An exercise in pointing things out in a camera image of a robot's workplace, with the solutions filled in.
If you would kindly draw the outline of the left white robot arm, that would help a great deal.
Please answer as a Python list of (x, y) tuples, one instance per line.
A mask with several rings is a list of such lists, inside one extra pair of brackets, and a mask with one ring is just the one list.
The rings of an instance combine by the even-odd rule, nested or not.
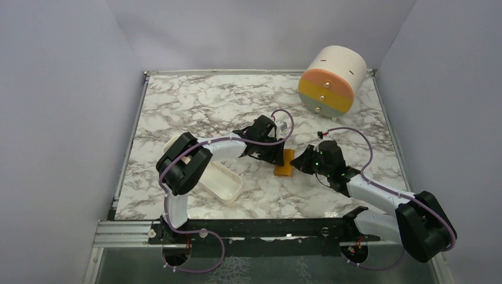
[(252, 157), (275, 166), (283, 166), (285, 121), (261, 115), (253, 124), (227, 135), (196, 138), (186, 132), (165, 144), (156, 164), (159, 184), (165, 191), (163, 234), (172, 243), (185, 238), (188, 221), (188, 195), (196, 186), (214, 195), (223, 204), (231, 204), (240, 195), (241, 177), (221, 164), (222, 160)]

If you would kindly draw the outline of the yellow leather card holder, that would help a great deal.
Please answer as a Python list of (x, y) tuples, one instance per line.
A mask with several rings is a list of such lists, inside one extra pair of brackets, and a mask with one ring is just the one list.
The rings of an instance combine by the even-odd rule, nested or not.
[(274, 168), (275, 176), (292, 176), (292, 172), (294, 167), (290, 164), (290, 162), (294, 159), (295, 150), (294, 149), (284, 149), (283, 158), (284, 164), (282, 166), (276, 165)]

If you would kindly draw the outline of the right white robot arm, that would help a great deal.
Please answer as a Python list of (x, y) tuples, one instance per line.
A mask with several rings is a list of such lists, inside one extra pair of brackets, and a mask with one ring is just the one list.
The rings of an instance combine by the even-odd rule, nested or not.
[(422, 263), (455, 245), (458, 235), (432, 193), (401, 192), (370, 180), (346, 164), (335, 141), (307, 146), (290, 164), (305, 174), (325, 177), (334, 191), (378, 208), (358, 209), (347, 216), (341, 227), (350, 241), (378, 236), (401, 245)]

